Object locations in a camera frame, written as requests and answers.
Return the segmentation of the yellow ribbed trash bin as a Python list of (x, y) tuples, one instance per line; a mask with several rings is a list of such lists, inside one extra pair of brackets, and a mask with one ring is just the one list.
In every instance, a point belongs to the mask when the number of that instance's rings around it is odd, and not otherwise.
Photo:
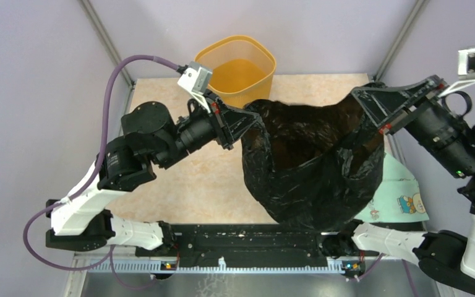
[(208, 87), (227, 105), (242, 108), (270, 98), (276, 59), (249, 36), (226, 37), (200, 51), (194, 61), (213, 71)]

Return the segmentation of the black plastic trash bag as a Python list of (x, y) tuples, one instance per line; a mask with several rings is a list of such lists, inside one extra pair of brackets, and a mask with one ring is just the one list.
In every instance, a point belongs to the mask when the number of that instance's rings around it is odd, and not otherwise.
[(383, 136), (352, 95), (333, 105), (258, 99), (261, 122), (242, 137), (251, 196), (277, 223), (338, 231), (372, 200), (383, 179)]

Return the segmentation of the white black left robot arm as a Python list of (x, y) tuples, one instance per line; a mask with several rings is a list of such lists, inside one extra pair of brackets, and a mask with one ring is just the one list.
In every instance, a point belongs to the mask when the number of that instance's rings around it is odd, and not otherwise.
[(257, 113), (228, 106), (209, 90), (204, 97), (208, 108), (190, 99), (189, 114), (177, 120), (157, 101), (142, 103), (124, 115), (122, 136), (108, 142), (90, 168), (92, 181), (75, 199), (51, 211), (46, 247), (87, 252), (133, 246), (159, 256), (169, 254), (176, 244), (169, 223), (126, 220), (113, 215), (107, 205), (155, 180), (154, 166), (168, 169), (212, 141), (231, 150), (261, 122)]

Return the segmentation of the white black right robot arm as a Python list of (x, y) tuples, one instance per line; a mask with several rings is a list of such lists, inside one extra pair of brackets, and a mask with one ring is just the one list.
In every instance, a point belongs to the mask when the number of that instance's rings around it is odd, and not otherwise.
[(339, 236), (338, 247), (346, 255), (376, 251), (404, 260), (436, 282), (475, 295), (475, 125), (448, 108), (445, 100), (451, 92), (442, 78), (432, 75), (404, 87), (356, 87), (351, 95), (379, 133), (406, 130), (454, 178), (468, 180), (458, 192), (471, 203), (469, 235), (361, 223)]

